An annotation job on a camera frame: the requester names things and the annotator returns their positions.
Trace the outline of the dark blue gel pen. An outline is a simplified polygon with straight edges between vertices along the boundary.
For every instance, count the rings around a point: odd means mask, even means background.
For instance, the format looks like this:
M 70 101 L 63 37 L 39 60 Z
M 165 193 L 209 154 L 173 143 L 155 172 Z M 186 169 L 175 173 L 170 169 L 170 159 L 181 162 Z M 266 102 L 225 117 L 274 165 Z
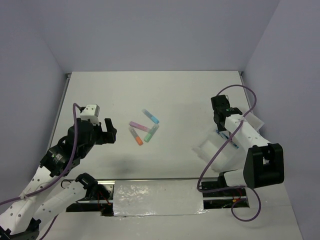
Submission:
M 215 132 L 216 132 L 221 138 L 223 138 L 223 139 L 226 140 L 226 141 L 230 138 L 229 135 L 223 133 L 222 131 L 219 131 L 218 129 L 216 129 Z

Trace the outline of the orange highlighter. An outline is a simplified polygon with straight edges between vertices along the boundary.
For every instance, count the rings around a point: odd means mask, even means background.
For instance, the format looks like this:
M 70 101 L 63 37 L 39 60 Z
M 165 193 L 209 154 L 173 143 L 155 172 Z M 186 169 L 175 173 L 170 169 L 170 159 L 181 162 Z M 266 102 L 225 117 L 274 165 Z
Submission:
M 136 143 L 141 146 L 143 145 L 143 141 L 141 140 L 141 138 L 139 137 L 138 133 L 136 132 L 136 130 L 130 126 L 129 128 L 129 131 L 131 133 L 131 135 L 133 136 L 134 140 L 136 141 Z

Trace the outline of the light blue gel pen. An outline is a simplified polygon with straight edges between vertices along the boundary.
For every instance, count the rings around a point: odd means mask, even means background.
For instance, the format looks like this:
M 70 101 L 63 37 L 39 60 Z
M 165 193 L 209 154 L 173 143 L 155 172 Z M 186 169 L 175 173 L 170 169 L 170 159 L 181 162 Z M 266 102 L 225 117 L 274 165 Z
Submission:
M 239 146 L 237 144 L 235 144 L 233 141 L 231 141 L 230 144 L 232 144 L 232 146 L 234 146 L 236 149 L 239 148 Z

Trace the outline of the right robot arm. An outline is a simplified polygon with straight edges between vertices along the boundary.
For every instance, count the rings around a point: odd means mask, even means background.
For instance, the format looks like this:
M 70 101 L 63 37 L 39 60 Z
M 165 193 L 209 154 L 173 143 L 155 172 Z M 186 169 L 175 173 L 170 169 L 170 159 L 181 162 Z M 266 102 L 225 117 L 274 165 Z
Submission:
M 213 120 L 219 131 L 230 132 L 229 139 L 246 152 L 242 169 L 221 172 L 218 192 L 230 195 L 236 186 L 251 189 L 278 185 L 285 180 L 284 151 L 280 144 L 263 138 L 248 121 L 241 110 L 231 107 L 225 95 L 211 98 Z

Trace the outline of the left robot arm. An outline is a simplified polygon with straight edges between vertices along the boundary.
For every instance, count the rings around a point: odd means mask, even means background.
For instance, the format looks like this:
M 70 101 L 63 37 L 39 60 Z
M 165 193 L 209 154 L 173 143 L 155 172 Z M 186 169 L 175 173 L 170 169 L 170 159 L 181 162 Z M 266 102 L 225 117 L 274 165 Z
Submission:
M 57 145 L 51 147 L 40 161 L 36 174 L 21 196 L 0 215 L 0 238 L 2 240 L 35 240 L 47 224 L 52 225 L 57 216 L 74 202 L 82 199 L 108 201 L 111 193 L 88 173 L 81 173 L 70 185 L 51 198 L 50 183 L 58 177 L 66 177 L 80 164 L 94 145 L 113 144 L 117 130 L 109 118 L 101 124 L 77 119 Z

